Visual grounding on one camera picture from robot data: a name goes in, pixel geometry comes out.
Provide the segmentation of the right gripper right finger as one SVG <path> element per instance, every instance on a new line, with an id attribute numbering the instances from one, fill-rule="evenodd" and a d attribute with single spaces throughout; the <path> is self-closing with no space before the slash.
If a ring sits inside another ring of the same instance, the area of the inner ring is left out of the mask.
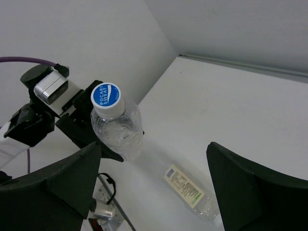
<path id="1" fill-rule="evenodd" d="M 226 231 L 306 231 L 308 182 L 211 142 L 206 150 Z"/>

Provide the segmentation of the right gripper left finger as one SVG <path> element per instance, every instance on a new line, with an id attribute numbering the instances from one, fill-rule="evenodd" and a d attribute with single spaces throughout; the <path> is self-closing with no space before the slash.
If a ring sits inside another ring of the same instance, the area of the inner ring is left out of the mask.
<path id="1" fill-rule="evenodd" d="M 101 160 L 92 143 L 0 186 L 2 231 L 79 231 L 88 216 Z"/>

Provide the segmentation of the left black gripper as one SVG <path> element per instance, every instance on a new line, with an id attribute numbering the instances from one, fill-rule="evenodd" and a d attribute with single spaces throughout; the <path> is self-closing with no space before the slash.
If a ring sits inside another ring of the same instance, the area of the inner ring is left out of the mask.
<path id="1" fill-rule="evenodd" d="M 91 125 L 90 114 L 93 105 L 90 96 L 92 90 L 99 84 L 102 84 L 102 81 L 95 80 L 86 89 L 80 90 L 73 96 L 67 103 L 67 105 L 72 106 L 73 112 L 66 112 L 55 125 L 78 148 L 82 149 L 96 142 L 101 147 L 101 158 L 123 162 L 124 159 L 119 154 L 112 151 L 97 138 Z"/>

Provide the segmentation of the clear unlabelled bottle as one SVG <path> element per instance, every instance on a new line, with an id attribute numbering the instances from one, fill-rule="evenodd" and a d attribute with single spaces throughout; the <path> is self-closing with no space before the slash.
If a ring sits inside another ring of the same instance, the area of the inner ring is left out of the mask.
<path id="1" fill-rule="evenodd" d="M 137 104 L 113 83 L 101 83 L 90 95 L 91 125 L 98 139 L 125 161 L 142 153 L 143 127 Z"/>

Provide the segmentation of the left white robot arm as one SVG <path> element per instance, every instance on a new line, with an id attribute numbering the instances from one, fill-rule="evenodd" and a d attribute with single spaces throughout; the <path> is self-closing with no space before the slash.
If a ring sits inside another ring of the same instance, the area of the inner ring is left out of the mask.
<path id="1" fill-rule="evenodd" d="M 10 160 L 36 146 L 58 128 L 78 148 L 97 142 L 102 158 L 123 162 L 95 135 L 90 113 L 92 90 L 101 81 L 93 81 L 80 89 L 69 81 L 67 67 L 39 64 L 25 72 L 20 80 L 27 87 L 30 101 L 21 107 L 0 130 L 0 153 Z"/>

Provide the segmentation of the yellow label lying bottle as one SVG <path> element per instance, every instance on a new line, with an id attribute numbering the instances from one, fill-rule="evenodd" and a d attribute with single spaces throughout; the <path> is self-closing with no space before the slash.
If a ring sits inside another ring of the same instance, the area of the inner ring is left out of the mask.
<path id="1" fill-rule="evenodd" d="M 215 193 L 203 172 L 191 161 L 167 154 L 158 145 L 148 143 L 144 148 L 151 171 L 158 171 L 159 178 L 199 219 L 224 230 Z"/>

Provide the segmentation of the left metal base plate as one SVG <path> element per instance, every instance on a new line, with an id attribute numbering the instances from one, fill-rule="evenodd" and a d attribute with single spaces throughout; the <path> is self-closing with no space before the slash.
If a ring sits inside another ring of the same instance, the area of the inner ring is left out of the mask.
<path id="1" fill-rule="evenodd" d="M 102 186 L 93 196 L 88 222 L 93 231 L 134 231 L 135 228 L 116 200 L 116 183 L 106 173 L 97 178 Z"/>

